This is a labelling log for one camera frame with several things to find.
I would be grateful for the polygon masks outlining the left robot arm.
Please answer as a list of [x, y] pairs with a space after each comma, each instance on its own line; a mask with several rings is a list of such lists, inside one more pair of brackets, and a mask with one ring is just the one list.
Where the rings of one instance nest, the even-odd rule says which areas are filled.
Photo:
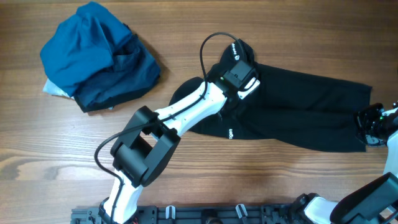
[[192, 93], [156, 111], [143, 106], [126, 127], [98, 146], [112, 141], [110, 154], [116, 178], [109, 198], [99, 207], [105, 223], [127, 223], [137, 211], [144, 187], [155, 181], [174, 154], [181, 137], [191, 127], [219, 113], [229, 102], [244, 99], [259, 85], [256, 69], [245, 61], [204, 80]]

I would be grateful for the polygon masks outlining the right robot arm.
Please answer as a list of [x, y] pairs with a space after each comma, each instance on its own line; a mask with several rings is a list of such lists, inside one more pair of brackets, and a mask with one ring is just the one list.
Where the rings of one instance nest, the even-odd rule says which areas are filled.
[[354, 114], [357, 138], [387, 146], [383, 175], [339, 202], [302, 194], [290, 206], [291, 223], [390, 223], [397, 220], [397, 102], [391, 110], [376, 103]]

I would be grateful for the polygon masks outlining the black polo shirt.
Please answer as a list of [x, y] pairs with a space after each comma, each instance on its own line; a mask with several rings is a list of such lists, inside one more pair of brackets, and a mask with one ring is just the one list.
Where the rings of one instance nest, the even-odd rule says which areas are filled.
[[232, 109], [194, 125], [194, 133], [226, 139], [277, 139], [316, 151], [364, 152], [354, 114], [369, 106], [371, 87], [255, 61], [242, 40], [229, 45], [209, 76], [232, 68], [241, 52], [259, 73], [260, 85]]

